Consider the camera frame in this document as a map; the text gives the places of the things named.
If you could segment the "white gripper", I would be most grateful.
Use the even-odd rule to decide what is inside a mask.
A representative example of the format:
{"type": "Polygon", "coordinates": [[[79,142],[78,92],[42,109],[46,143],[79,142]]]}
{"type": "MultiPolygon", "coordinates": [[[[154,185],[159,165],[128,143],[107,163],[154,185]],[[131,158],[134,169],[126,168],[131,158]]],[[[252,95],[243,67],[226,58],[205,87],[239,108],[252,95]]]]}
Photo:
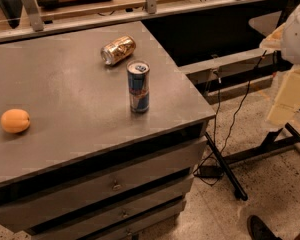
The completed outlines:
{"type": "Polygon", "coordinates": [[[280,50],[284,60],[293,65],[283,76],[266,121],[274,127],[283,127],[300,110],[300,4],[259,45],[264,50],[280,50]]]}

